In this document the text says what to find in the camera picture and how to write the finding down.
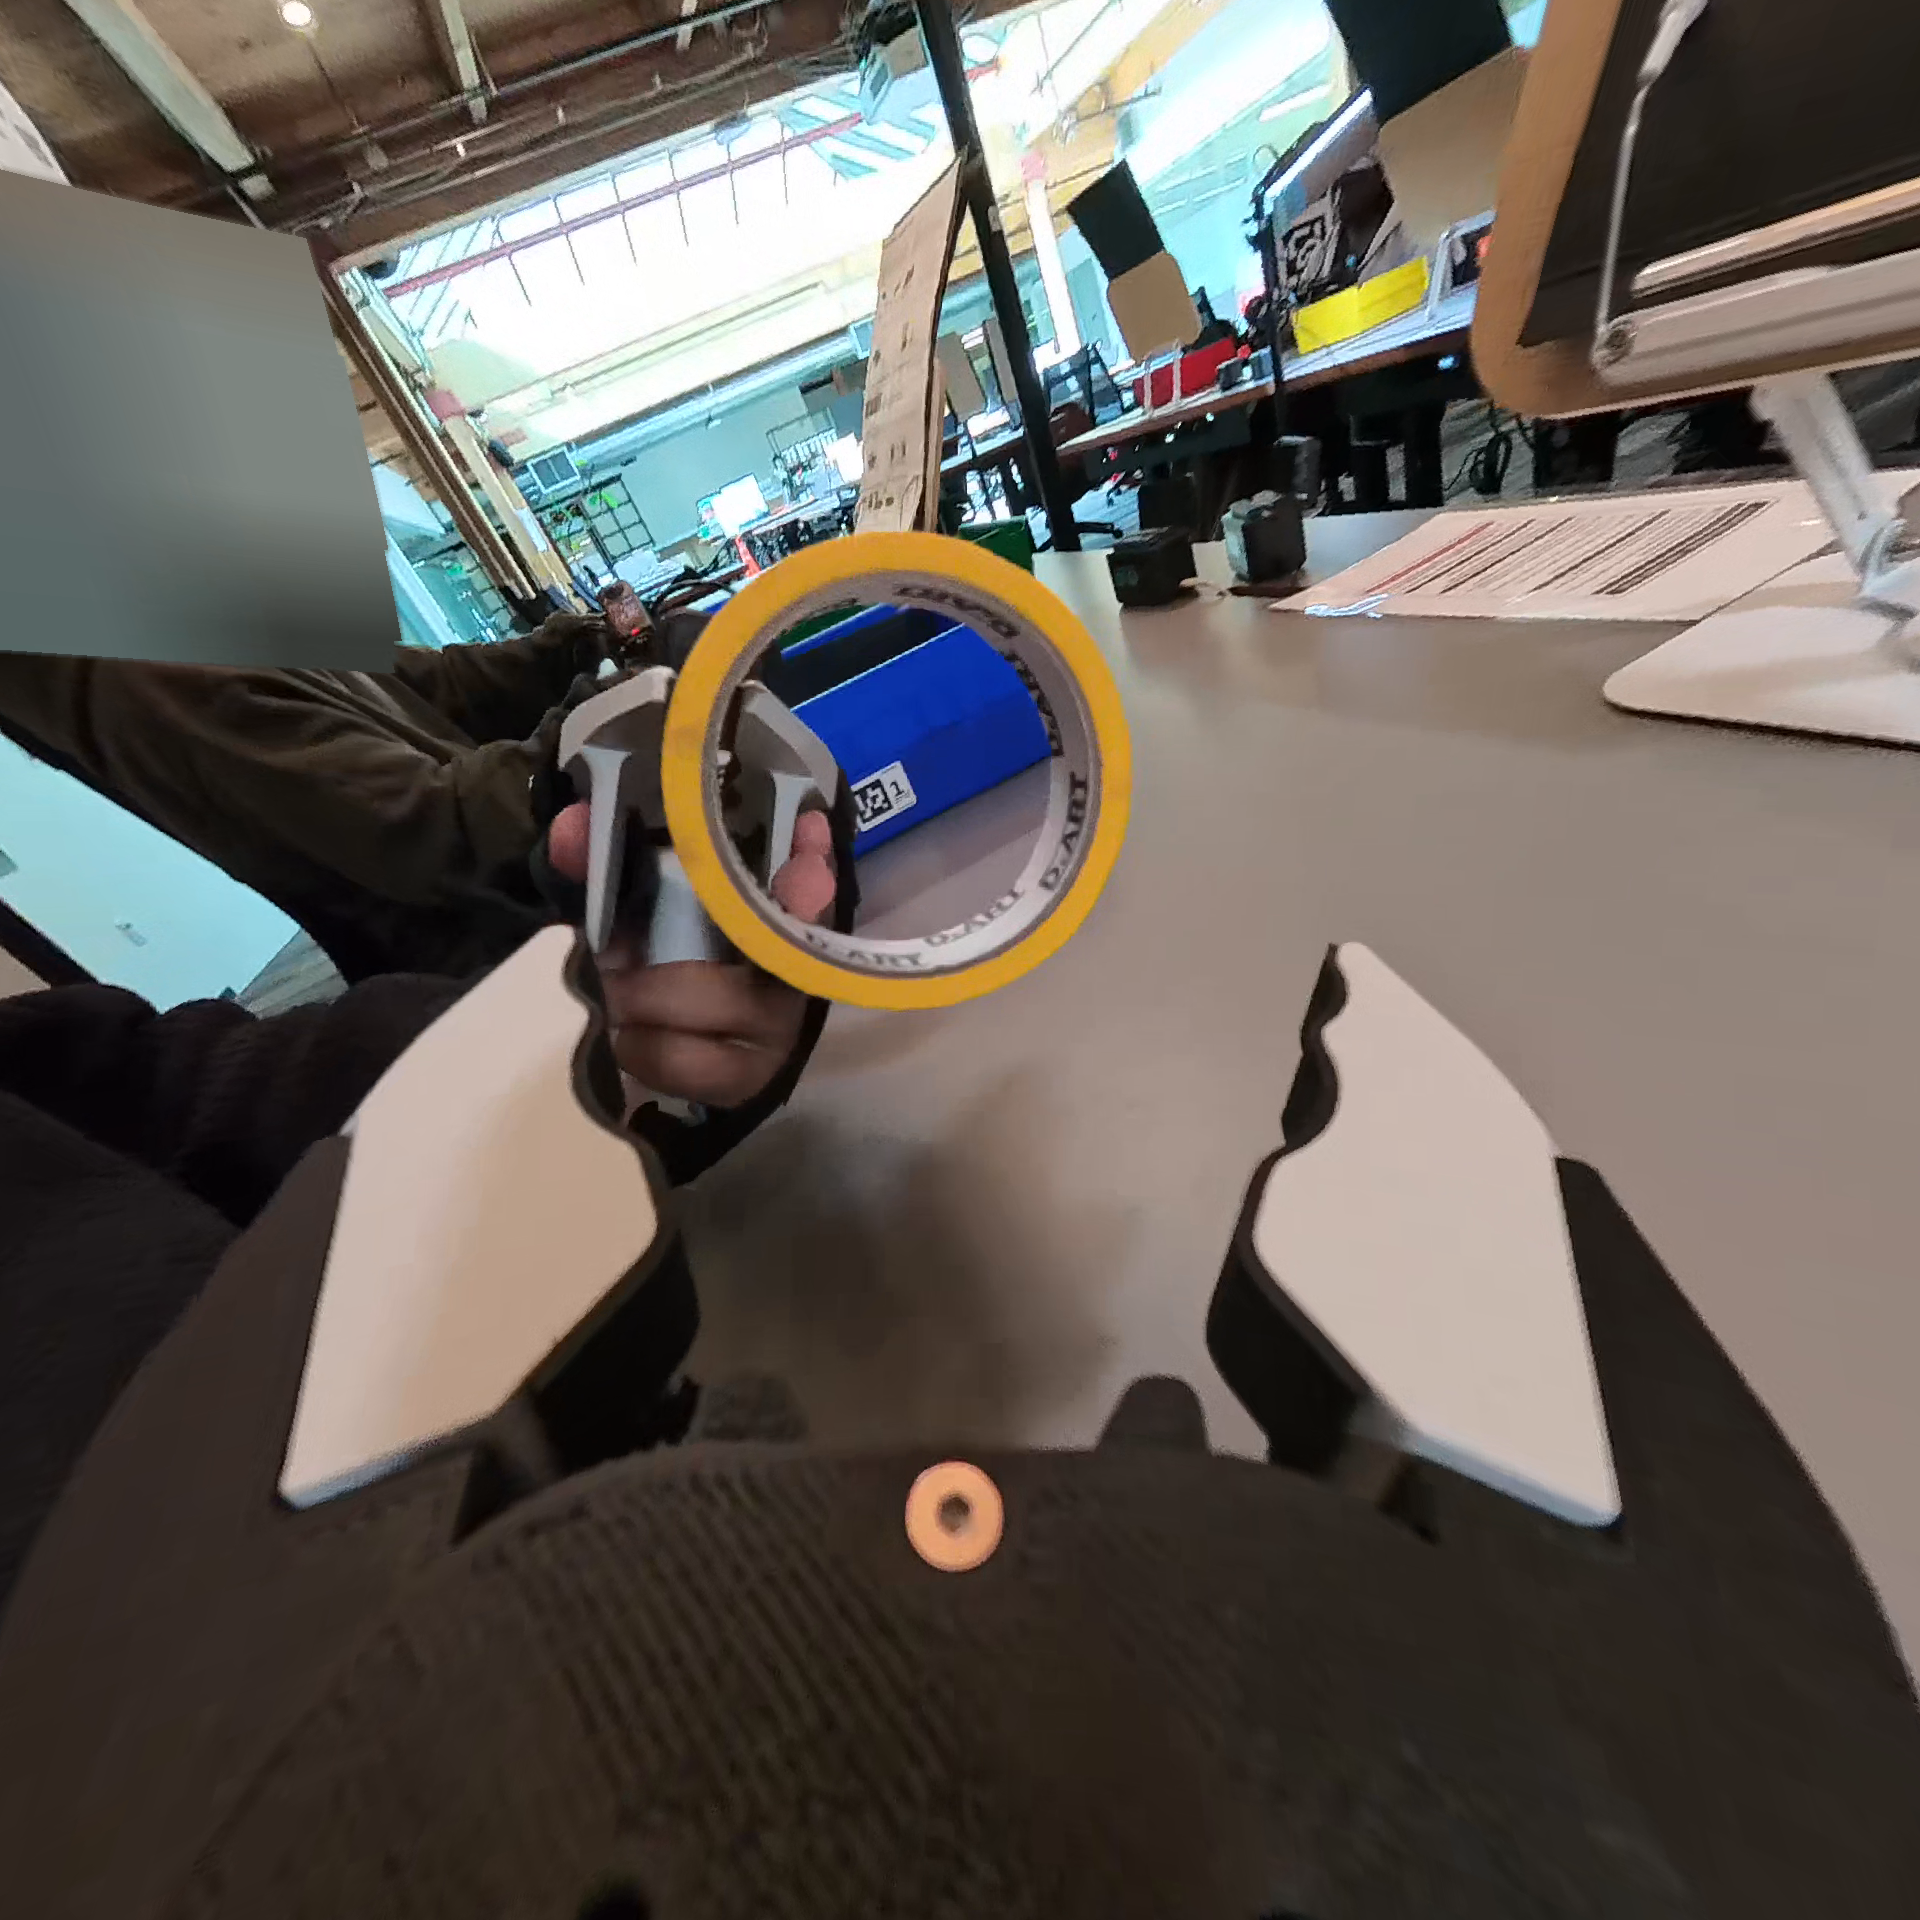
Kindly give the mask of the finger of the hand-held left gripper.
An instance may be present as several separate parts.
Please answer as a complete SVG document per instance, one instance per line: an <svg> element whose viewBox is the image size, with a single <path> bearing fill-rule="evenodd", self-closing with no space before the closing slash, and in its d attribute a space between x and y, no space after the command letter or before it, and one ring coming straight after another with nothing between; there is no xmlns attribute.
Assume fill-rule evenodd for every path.
<svg viewBox="0 0 1920 1920"><path fill-rule="evenodd" d="M616 939L652 947L680 891L666 828L663 742L676 689L669 667L604 682L566 719L559 766L587 805L583 935L594 957Z"/></svg>
<svg viewBox="0 0 1920 1920"><path fill-rule="evenodd" d="M774 904L835 904L838 765L765 684L747 682L729 734L729 835L742 871Z"/></svg>

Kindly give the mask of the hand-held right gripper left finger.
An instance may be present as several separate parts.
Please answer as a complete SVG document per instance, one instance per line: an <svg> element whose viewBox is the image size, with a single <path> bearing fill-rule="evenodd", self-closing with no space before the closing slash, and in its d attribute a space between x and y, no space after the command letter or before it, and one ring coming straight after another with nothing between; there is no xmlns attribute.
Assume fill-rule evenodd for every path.
<svg viewBox="0 0 1920 1920"><path fill-rule="evenodd" d="M528 940L408 1044L349 1147L278 1496L309 1511L480 1441L620 1452L700 1323L656 1158L620 1121L589 955Z"/></svg>

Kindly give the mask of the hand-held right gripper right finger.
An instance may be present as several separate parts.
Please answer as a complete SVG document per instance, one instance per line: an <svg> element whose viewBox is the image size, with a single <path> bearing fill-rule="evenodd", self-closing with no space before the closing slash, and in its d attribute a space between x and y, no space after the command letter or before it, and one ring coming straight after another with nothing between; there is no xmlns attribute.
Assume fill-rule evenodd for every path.
<svg viewBox="0 0 1920 1920"><path fill-rule="evenodd" d="M1360 1442L1560 1525L1621 1522L1554 1140L1360 942L1315 977L1280 1140L1212 1284L1208 1359L1272 1468L1326 1478Z"/></svg>

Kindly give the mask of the blue storage bin with tag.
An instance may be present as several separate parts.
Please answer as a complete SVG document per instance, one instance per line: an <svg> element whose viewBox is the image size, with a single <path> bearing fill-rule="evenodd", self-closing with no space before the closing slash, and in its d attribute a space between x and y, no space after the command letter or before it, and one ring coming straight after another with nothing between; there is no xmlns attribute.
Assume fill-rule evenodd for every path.
<svg viewBox="0 0 1920 1920"><path fill-rule="evenodd" d="M942 613L851 613L779 649L760 680L846 776L854 858L1052 755L1044 712L1016 665Z"/></svg>

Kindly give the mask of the yellow masking tape roll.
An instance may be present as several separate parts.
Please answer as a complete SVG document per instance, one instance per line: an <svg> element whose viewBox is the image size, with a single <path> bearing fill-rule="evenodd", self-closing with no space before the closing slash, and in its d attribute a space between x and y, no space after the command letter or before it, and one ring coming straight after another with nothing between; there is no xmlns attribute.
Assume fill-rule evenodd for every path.
<svg viewBox="0 0 1920 1920"><path fill-rule="evenodd" d="M857 599L961 616L1015 667L1058 751L1021 874L987 909L903 939L813 924L781 906L722 814L722 724L748 706L751 665L807 615ZM747 585L695 644L660 746L664 826L717 931L805 996L891 1012L997 995L1067 948L1115 877L1134 789L1131 719L1086 623L1033 573L978 543L926 533L828 540Z"/></svg>

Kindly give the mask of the person's left forearm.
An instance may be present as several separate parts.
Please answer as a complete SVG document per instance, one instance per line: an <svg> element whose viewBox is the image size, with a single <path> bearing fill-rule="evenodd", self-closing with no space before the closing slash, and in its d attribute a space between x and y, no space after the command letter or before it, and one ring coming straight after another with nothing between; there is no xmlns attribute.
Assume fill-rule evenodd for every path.
<svg viewBox="0 0 1920 1920"><path fill-rule="evenodd" d="M166 1179L245 1228L480 975L390 973L260 1017L236 1000L161 1012L105 984L3 1007L3 1092Z"/></svg>

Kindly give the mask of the person's left hand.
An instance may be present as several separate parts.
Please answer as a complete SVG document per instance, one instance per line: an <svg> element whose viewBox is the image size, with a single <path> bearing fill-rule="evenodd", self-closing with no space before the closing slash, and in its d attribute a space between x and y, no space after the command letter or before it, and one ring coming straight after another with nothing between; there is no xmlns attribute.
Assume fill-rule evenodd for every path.
<svg viewBox="0 0 1920 1920"><path fill-rule="evenodd" d="M546 837L550 866L568 883L589 871L590 809L573 803ZM774 877L781 909L825 923L837 904L833 822L799 817L789 858ZM619 926L597 955L612 1053L638 1086L702 1108L729 1110L765 1092L805 1031L808 996L748 962L651 958L645 929Z"/></svg>

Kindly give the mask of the black battery charger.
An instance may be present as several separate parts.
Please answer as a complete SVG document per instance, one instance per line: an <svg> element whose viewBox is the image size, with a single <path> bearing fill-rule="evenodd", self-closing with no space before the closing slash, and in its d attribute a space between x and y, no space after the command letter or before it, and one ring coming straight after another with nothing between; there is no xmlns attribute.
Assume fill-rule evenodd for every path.
<svg viewBox="0 0 1920 1920"><path fill-rule="evenodd" d="M1237 590L1285 589L1309 564L1304 503L1275 490L1237 498L1220 516L1220 540Z"/></svg>
<svg viewBox="0 0 1920 1920"><path fill-rule="evenodd" d="M1195 547L1188 533L1181 528L1123 536L1108 548L1106 564L1123 610L1163 610L1197 592Z"/></svg>

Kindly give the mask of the cardboard sign board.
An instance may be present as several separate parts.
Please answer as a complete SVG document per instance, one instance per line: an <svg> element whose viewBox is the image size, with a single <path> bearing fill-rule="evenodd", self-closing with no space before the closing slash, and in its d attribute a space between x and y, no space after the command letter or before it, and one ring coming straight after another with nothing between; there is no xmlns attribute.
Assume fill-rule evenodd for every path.
<svg viewBox="0 0 1920 1920"><path fill-rule="evenodd" d="M962 215L964 165L952 160L881 247L853 519L858 534L939 528L949 419L940 336Z"/></svg>

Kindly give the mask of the black pole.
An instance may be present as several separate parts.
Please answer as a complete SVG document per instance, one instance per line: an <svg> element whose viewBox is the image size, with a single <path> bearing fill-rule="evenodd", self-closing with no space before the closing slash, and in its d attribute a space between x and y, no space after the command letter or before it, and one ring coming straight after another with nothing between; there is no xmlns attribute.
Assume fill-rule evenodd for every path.
<svg viewBox="0 0 1920 1920"><path fill-rule="evenodd" d="M1060 457L1051 437L1044 380L1035 363L1035 343L998 211L987 143L974 113L962 41L949 3L917 3L914 12L961 171L964 201L973 217L992 316L1004 340L1004 358L1012 382L1012 415L1021 425L1025 448L1022 469L1044 510L1052 550L1056 555L1076 555L1083 548L1083 530L1074 519Z"/></svg>

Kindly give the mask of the red storage bin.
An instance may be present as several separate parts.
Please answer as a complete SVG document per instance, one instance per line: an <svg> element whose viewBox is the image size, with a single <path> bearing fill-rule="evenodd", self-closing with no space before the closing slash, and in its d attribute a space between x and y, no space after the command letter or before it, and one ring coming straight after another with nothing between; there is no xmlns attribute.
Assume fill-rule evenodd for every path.
<svg viewBox="0 0 1920 1920"><path fill-rule="evenodd" d="M1243 358L1237 338L1163 353L1141 367L1133 380L1133 401L1145 412L1163 410L1218 387L1223 367Z"/></svg>

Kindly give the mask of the long wooden workbench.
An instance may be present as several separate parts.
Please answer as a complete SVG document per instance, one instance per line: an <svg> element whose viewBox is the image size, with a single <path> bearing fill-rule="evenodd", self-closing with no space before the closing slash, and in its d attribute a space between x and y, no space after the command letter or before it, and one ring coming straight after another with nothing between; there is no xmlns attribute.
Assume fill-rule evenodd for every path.
<svg viewBox="0 0 1920 1920"><path fill-rule="evenodd" d="M1443 421L1480 394L1473 357L1477 299L1463 292L1315 353L1263 378L1212 387L1092 428L1060 446L1065 469L1099 482L1193 478L1204 506L1228 485L1278 481L1286 438L1322 444L1334 514L1437 510L1447 497Z"/></svg>

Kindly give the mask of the black and cardboard panel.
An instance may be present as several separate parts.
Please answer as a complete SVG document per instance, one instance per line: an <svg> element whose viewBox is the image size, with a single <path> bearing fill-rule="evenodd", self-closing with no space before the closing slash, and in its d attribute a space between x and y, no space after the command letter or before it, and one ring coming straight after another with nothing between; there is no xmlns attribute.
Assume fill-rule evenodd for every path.
<svg viewBox="0 0 1920 1920"><path fill-rule="evenodd" d="M1328 3L1410 228L1494 208L1529 57L1503 3Z"/></svg>
<svg viewBox="0 0 1920 1920"><path fill-rule="evenodd" d="M1203 318L1133 166L1119 158L1068 201L1067 215L1106 277L1108 306L1128 357L1147 364L1191 349Z"/></svg>

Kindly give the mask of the white tablet stand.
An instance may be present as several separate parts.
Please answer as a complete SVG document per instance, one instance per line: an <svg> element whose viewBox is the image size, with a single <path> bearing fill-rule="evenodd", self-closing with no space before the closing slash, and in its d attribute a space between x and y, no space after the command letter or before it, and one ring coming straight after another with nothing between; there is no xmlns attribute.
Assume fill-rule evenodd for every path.
<svg viewBox="0 0 1920 1920"><path fill-rule="evenodd" d="M1621 245L1645 109L1709 12L1659 7L1618 137L1597 277L1590 368L1607 389L1793 363L1754 380L1771 427L1837 538L1844 585L1810 602L1730 607L1611 676L1615 709L1757 732L1915 751L1918 744L1916 490L1891 498L1832 373L1843 350L1918 323L1918 253L1793 267L1791 258L1916 215L1916 182L1776 218L1638 269L1621 304Z"/></svg>

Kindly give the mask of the printed paper sheet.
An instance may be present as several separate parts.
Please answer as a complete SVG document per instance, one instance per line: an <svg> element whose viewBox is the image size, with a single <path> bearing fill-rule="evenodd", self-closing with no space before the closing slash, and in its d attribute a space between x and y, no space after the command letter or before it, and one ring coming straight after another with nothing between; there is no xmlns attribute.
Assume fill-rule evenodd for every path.
<svg viewBox="0 0 1920 1920"><path fill-rule="evenodd" d="M1823 555L1806 485L1447 510L1282 607L1310 616L1688 625Z"/></svg>

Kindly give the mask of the yellow storage bin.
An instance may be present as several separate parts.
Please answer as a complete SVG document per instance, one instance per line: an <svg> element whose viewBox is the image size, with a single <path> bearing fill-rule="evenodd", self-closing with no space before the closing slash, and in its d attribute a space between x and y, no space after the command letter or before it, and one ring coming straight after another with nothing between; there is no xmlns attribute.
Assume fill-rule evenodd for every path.
<svg viewBox="0 0 1920 1920"><path fill-rule="evenodd" d="M1338 292L1302 302L1293 313L1295 353L1310 357L1360 338L1383 324L1427 311L1432 267L1410 258Z"/></svg>

